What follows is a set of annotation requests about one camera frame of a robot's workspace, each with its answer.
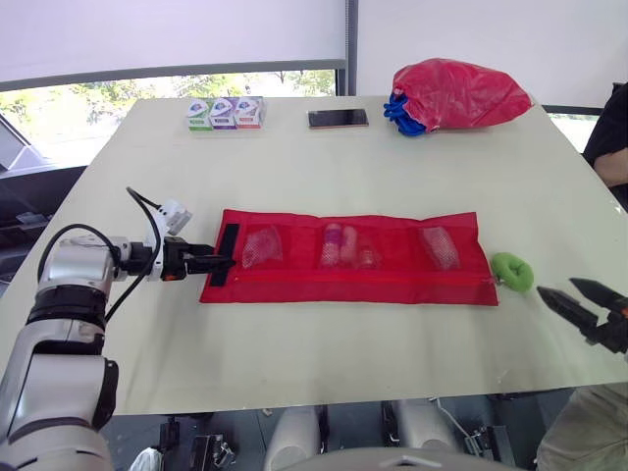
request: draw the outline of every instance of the white table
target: white table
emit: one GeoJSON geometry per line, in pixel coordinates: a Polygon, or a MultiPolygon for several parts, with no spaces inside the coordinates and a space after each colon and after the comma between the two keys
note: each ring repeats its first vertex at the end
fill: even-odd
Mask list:
{"type": "MultiPolygon", "coordinates": [[[[628,292],[628,217],[536,106],[475,131],[400,135],[384,97],[269,100],[262,130],[190,133],[187,100],[139,101],[85,171],[0,302],[0,366],[35,294],[43,244],[72,222],[143,239],[125,193],[175,197],[181,236],[213,244],[224,208],[423,219],[477,211],[488,256],[511,251],[539,285],[569,277],[628,292]],[[311,131],[306,111],[364,107],[371,126],[311,131]]],[[[117,413],[196,412],[428,395],[506,393],[628,380],[535,291],[499,308],[369,303],[198,303],[204,276],[143,283],[107,328],[117,413]]],[[[117,284],[112,299],[125,288],[117,284]]]]}

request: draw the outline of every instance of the red plastic bag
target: red plastic bag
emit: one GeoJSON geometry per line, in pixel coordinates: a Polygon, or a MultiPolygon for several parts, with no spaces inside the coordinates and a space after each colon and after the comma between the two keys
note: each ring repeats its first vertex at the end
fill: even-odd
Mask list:
{"type": "Polygon", "coordinates": [[[475,213],[416,221],[225,210],[219,247],[226,237],[236,264],[221,286],[208,276],[201,302],[497,305],[475,213]]]}
{"type": "Polygon", "coordinates": [[[513,120],[533,103],[508,74],[450,59],[429,59],[394,74],[392,96],[427,132],[479,128],[513,120]]]}

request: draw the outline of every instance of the smartphone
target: smartphone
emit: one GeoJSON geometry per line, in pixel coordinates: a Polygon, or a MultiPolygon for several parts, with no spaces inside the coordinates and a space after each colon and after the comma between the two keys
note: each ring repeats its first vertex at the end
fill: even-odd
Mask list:
{"type": "Polygon", "coordinates": [[[369,126],[364,109],[322,110],[307,113],[310,128],[342,128],[347,126],[369,126]]]}

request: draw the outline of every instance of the product box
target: product box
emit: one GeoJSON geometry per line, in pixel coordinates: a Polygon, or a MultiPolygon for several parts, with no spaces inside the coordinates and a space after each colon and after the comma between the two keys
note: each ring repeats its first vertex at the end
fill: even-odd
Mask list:
{"type": "Polygon", "coordinates": [[[214,106],[213,98],[192,98],[187,108],[187,127],[191,131],[211,131],[209,112],[214,106]]]}
{"type": "Polygon", "coordinates": [[[209,112],[209,120],[215,130],[236,129],[236,106],[239,98],[227,96],[216,98],[209,112]]]}
{"type": "Polygon", "coordinates": [[[266,114],[266,104],[261,96],[241,96],[235,109],[238,128],[261,128],[266,114]]]}

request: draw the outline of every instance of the person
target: person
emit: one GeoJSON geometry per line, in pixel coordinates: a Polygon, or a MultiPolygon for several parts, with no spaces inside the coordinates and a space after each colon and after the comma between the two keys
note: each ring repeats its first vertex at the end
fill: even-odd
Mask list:
{"type": "MultiPolygon", "coordinates": [[[[628,83],[607,101],[583,155],[628,211],[628,83]]],[[[543,437],[537,465],[539,471],[628,469],[628,383],[578,388],[543,437]]]]}
{"type": "Polygon", "coordinates": [[[537,451],[539,471],[628,469],[628,383],[578,388],[537,451]]]}
{"type": "Polygon", "coordinates": [[[628,211],[628,83],[606,102],[583,155],[628,211]]]}

